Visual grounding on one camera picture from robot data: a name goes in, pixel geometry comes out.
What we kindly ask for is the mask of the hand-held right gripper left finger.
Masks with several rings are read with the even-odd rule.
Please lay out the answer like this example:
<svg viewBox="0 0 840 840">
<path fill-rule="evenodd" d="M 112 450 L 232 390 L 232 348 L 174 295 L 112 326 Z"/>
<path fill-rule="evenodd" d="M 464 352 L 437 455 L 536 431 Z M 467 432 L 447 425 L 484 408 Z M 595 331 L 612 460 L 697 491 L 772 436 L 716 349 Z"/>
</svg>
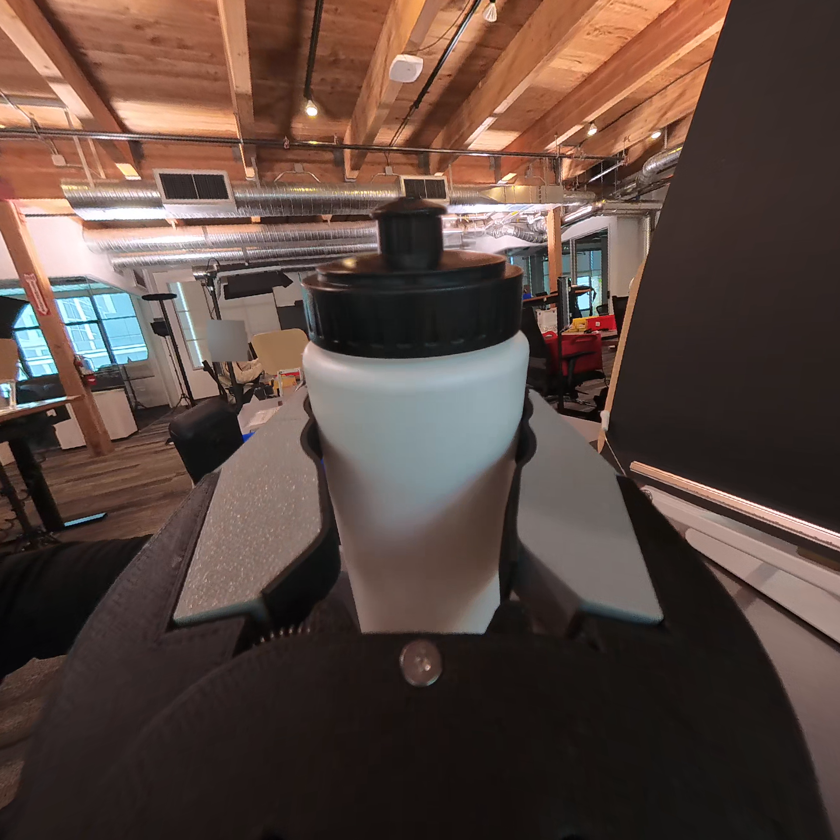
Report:
<svg viewBox="0 0 840 840">
<path fill-rule="evenodd" d="M 304 624 L 341 572 L 309 395 L 286 397 L 214 477 L 173 622 Z"/>
</svg>

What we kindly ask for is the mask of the black office chair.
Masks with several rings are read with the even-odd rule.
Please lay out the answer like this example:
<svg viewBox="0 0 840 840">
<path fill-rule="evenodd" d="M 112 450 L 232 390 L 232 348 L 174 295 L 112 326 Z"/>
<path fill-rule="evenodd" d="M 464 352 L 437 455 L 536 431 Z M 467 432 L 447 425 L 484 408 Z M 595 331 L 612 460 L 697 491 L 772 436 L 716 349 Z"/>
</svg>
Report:
<svg viewBox="0 0 840 840">
<path fill-rule="evenodd" d="M 562 395 L 557 393 L 555 387 L 551 384 L 546 365 L 546 349 L 541 336 L 543 332 L 539 329 L 537 321 L 532 317 L 534 314 L 534 311 L 527 310 L 521 319 L 521 331 L 526 336 L 529 347 L 528 386 L 538 392 L 548 402 L 555 401 L 558 404 L 563 402 L 579 402 L 579 386 L 575 394 Z"/>
</svg>

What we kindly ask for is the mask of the white low cabinet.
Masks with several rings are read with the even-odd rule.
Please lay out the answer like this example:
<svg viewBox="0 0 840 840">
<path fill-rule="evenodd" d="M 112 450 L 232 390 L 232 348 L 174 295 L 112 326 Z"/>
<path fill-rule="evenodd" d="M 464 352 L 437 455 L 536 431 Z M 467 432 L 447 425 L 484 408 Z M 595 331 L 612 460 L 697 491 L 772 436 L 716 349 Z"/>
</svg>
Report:
<svg viewBox="0 0 840 840">
<path fill-rule="evenodd" d="M 129 438 L 139 431 L 124 386 L 94 392 L 92 395 L 111 441 Z M 69 419 L 54 426 L 59 447 L 62 450 L 85 447 L 74 406 L 71 403 L 66 408 Z"/>
</svg>

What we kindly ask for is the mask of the wooden top standing desk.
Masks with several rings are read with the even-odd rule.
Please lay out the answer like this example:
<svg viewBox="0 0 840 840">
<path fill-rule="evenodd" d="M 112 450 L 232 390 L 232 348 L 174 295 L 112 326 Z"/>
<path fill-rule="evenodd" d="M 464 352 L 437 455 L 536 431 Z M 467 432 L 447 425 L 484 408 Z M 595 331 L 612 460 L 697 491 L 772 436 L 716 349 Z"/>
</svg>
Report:
<svg viewBox="0 0 840 840">
<path fill-rule="evenodd" d="M 2 410 L 1 441 L 9 445 L 17 472 L 27 491 L 26 498 L 21 497 L 2 467 L 2 498 L 8 502 L 14 520 L 21 529 L 19 541 L 27 547 L 55 543 L 59 532 L 103 522 L 109 516 L 107 512 L 98 512 L 81 518 L 65 519 L 30 444 L 33 428 L 47 426 L 46 416 L 49 414 L 58 414 L 59 420 L 68 419 L 67 408 L 77 399 L 77 396 L 54 397 Z"/>
</svg>

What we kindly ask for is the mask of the black softbox light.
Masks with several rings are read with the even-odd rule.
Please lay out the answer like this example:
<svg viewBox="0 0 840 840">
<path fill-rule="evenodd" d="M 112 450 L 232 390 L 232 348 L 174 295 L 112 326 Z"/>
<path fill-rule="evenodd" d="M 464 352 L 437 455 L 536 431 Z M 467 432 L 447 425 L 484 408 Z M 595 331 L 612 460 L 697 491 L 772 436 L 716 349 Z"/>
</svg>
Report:
<svg viewBox="0 0 840 840">
<path fill-rule="evenodd" d="M 218 278 L 224 286 L 224 299 L 258 297 L 272 294 L 276 288 L 289 288 L 294 280 L 278 268 L 225 272 Z"/>
</svg>

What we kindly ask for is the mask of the tan wooden board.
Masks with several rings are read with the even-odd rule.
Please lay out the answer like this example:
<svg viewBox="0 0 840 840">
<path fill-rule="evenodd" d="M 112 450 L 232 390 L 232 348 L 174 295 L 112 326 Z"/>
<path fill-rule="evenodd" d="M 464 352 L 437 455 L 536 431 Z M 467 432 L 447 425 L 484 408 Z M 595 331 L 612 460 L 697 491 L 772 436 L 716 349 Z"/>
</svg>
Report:
<svg viewBox="0 0 840 840">
<path fill-rule="evenodd" d="M 298 328 L 280 329 L 255 334 L 250 342 L 257 360 L 263 366 L 266 383 L 279 382 L 282 391 L 284 376 L 291 376 L 295 382 L 291 387 L 305 382 L 302 355 L 309 343 L 308 335 Z"/>
</svg>

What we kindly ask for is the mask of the red plastic tote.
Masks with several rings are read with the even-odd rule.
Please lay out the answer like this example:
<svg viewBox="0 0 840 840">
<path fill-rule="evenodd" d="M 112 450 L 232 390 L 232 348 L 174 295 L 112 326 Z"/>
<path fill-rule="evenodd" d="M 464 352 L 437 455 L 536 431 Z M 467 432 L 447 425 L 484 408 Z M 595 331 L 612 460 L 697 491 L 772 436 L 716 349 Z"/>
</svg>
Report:
<svg viewBox="0 0 840 840">
<path fill-rule="evenodd" d="M 579 385 L 604 380 L 602 337 L 598 332 L 543 332 L 549 380 L 557 393 L 572 396 Z"/>
</svg>

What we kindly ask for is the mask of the wooden support post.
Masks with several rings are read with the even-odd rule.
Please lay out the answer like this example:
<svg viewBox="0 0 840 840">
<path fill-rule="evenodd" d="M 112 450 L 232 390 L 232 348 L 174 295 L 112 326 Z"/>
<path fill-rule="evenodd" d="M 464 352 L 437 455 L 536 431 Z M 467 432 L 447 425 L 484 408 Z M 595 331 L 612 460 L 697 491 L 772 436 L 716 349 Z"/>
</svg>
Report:
<svg viewBox="0 0 840 840">
<path fill-rule="evenodd" d="M 549 210 L 546 216 L 548 248 L 548 285 L 549 293 L 557 293 L 563 285 L 563 209 L 560 206 Z"/>
</svg>

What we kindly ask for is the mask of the ceiling vent grille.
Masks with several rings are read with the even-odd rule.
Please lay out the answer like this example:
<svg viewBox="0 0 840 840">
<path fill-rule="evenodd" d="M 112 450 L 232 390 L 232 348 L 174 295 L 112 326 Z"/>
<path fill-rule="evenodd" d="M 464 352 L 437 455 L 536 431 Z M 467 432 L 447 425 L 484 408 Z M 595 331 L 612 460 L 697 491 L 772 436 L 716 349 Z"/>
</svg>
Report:
<svg viewBox="0 0 840 840">
<path fill-rule="evenodd" d="M 235 195 L 225 171 L 153 169 L 154 181 L 167 211 L 234 212 Z"/>
<path fill-rule="evenodd" d="M 442 175 L 401 175 L 400 193 L 406 199 L 448 205 L 448 183 Z"/>
</svg>

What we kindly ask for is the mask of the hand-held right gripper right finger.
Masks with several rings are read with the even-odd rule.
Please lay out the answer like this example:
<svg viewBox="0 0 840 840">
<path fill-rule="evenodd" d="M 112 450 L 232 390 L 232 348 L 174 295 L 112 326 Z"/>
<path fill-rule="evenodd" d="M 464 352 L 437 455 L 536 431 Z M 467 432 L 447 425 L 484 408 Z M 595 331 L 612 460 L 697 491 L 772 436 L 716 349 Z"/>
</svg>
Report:
<svg viewBox="0 0 840 840">
<path fill-rule="evenodd" d="M 570 636 L 589 616 L 663 622 L 617 473 L 535 391 L 524 399 L 502 544 L 502 588 L 540 632 Z"/>
</svg>

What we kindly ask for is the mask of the wooden post red sign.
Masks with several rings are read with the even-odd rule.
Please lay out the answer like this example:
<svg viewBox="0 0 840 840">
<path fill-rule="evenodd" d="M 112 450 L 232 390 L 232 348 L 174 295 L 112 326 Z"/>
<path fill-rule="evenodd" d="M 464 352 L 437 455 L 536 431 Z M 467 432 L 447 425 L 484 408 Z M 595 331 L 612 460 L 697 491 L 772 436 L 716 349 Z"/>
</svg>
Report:
<svg viewBox="0 0 840 840">
<path fill-rule="evenodd" d="M 25 218 L 13 201 L 1 202 L 1 234 L 49 347 L 60 383 L 70 399 L 84 443 L 95 457 L 109 455 L 113 451 L 110 435 L 95 399 L 79 373 L 76 353 L 66 325 L 60 318 L 49 279 L 39 260 Z"/>
</svg>

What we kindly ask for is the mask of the black board on white stand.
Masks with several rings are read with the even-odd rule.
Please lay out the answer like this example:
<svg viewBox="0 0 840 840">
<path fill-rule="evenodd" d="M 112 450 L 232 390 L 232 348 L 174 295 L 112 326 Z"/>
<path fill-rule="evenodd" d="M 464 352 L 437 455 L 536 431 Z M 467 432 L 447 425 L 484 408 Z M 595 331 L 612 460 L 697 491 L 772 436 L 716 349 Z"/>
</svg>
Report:
<svg viewBox="0 0 840 840">
<path fill-rule="evenodd" d="M 838 642 L 839 3 L 731 2 L 633 286 L 605 444 Z"/>
</svg>

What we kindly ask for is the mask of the silver air duct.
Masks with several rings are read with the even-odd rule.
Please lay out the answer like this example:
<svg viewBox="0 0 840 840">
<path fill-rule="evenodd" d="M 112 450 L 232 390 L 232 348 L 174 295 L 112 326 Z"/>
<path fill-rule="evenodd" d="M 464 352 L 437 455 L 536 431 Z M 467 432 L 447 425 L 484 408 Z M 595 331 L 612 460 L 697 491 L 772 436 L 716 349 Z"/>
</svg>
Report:
<svg viewBox="0 0 840 840">
<path fill-rule="evenodd" d="M 87 221 L 151 221 L 235 217 L 303 217 L 367 214 L 380 205 L 402 198 L 400 181 L 392 184 L 352 185 L 315 182 L 232 185 L 234 212 L 167 211 L 154 182 L 137 185 L 105 182 L 90 185 L 62 182 L 60 189 L 73 212 Z M 587 203 L 560 185 L 448 185 L 454 212 L 502 212 L 524 207 L 554 208 Z"/>
<path fill-rule="evenodd" d="M 297 263 L 376 251 L 373 222 L 241 224 L 82 230 L 115 270 L 278 260 Z"/>
</svg>

